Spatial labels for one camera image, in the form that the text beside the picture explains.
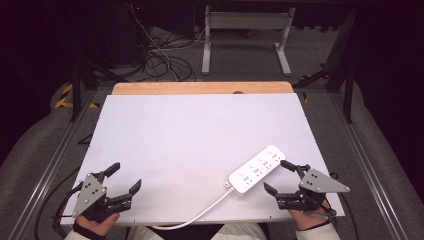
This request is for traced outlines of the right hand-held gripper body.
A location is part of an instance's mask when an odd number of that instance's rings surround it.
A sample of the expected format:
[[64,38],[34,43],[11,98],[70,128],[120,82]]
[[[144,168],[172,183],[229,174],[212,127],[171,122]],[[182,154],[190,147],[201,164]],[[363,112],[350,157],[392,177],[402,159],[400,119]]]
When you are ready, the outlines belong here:
[[315,211],[322,208],[325,213],[335,213],[330,206],[326,207],[324,201],[327,193],[345,193],[350,188],[329,175],[326,175],[310,167],[303,179],[300,178],[298,185],[299,199],[296,201],[277,201],[277,205],[282,210],[299,210],[302,212]]

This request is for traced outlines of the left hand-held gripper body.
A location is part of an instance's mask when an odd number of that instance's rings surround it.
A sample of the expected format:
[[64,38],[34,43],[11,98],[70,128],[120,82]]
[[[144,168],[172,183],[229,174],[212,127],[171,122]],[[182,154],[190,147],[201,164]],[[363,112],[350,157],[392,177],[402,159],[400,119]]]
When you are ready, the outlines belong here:
[[103,186],[107,174],[89,173],[82,182],[72,217],[84,216],[89,221],[103,222],[114,213],[128,211],[131,208],[130,193],[109,198],[107,188]]

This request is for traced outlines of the white power strip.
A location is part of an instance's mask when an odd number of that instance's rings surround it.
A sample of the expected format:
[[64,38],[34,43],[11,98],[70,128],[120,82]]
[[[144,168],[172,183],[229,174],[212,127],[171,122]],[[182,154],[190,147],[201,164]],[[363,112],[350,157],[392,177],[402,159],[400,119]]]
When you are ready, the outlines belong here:
[[285,159],[285,154],[279,148],[269,145],[231,173],[225,186],[244,195]]

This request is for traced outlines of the person's left hand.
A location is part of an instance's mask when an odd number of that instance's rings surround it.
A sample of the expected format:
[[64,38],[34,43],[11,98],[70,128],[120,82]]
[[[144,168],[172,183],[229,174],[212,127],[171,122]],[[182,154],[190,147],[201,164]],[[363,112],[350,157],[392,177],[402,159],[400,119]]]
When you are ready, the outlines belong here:
[[98,235],[104,237],[108,234],[119,217],[119,213],[114,213],[103,222],[98,223],[96,221],[89,221],[87,218],[80,215],[76,218],[76,224],[82,229],[82,232],[87,235]]

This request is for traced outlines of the person's right hand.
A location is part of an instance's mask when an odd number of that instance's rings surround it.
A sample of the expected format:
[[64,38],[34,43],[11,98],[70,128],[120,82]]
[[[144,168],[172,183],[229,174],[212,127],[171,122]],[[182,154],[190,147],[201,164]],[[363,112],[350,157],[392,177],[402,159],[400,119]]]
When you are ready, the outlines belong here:
[[310,212],[289,210],[289,214],[295,220],[299,231],[316,230],[330,224],[322,208]]

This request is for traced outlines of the white board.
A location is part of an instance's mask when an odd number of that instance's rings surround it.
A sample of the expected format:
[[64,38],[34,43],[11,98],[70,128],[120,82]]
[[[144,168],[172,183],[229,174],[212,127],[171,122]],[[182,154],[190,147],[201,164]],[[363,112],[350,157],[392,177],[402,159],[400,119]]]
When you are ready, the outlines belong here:
[[263,183],[293,193],[297,174],[277,167],[244,195],[224,186],[269,145],[295,165],[327,170],[295,94],[110,95],[77,178],[119,162],[104,182],[108,196],[142,181],[121,226],[279,221],[289,214]]

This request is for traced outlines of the black metal stand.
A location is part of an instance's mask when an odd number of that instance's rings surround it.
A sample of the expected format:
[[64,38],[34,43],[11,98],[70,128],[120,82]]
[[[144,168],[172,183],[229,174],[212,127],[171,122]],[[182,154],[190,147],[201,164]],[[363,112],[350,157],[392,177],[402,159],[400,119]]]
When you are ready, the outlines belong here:
[[357,11],[350,10],[345,18],[334,45],[327,57],[322,69],[311,76],[303,76],[298,83],[293,84],[294,88],[303,88],[319,79],[328,76],[325,89],[328,92],[337,92],[342,85],[344,89],[343,114],[348,123],[352,122],[351,107],[353,97],[354,71],[351,66],[351,59],[347,53],[350,43],[350,36],[354,27]]
[[94,71],[100,72],[110,81],[123,81],[122,77],[111,72],[112,69],[122,66],[112,63],[99,21],[98,13],[102,5],[108,3],[119,4],[90,0],[67,0],[61,3],[62,33],[73,59],[71,70],[73,120],[82,110],[81,84],[89,90],[96,89],[98,86]]

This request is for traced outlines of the wooden table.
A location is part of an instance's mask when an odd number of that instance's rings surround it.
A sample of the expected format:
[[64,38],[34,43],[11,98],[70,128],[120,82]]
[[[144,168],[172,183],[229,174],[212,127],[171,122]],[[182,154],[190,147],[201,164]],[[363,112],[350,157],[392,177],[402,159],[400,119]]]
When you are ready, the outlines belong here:
[[286,81],[247,82],[137,82],[118,83],[112,95],[179,95],[179,94],[271,94],[293,93]]

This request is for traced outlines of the black computer case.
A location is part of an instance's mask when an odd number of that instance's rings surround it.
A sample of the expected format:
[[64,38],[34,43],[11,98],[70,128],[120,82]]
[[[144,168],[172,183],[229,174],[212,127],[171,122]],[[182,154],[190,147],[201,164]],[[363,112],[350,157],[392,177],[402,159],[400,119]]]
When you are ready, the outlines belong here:
[[107,50],[114,65],[145,63],[145,43],[134,13],[127,4],[108,3],[98,13]]

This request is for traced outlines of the aluminium rail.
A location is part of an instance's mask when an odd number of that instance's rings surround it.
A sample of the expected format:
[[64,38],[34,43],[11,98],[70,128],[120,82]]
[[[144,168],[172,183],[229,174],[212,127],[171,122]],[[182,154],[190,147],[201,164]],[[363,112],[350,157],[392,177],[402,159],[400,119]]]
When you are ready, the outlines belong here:
[[23,240],[71,146],[83,113],[54,110],[31,127],[0,168],[0,239]]
[[368,187],[370,188],[374,201],[376,202],[392,239],[409,240],[397,214],[395,213],[393,205],[381,184],[380,179],[371,165],[368,155],[361,144],[353,125],[347,121],[347,118],[344,115],[342,101],[339,99],[338,95],[334,93],[330,93],[329,98],[337,111],[351,144],[353,145],[358,165],[364,175]]

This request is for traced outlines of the white desk frame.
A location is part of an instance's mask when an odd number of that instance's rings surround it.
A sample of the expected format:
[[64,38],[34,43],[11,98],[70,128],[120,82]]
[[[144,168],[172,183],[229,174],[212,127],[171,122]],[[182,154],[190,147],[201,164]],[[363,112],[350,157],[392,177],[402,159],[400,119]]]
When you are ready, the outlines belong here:
[[281,40],[274,44],[281,69],[285,76],[292,74],[287,57],[285,45],[295,16],[295,8],[289,8],[286,12],[259,13],[259,12],[216,12],[207,5],[204,13],[204,47],[201,72],[203,75],[210,73],[211,61],[211,34],[212,29],[258,29],[258,30],[281,30]]

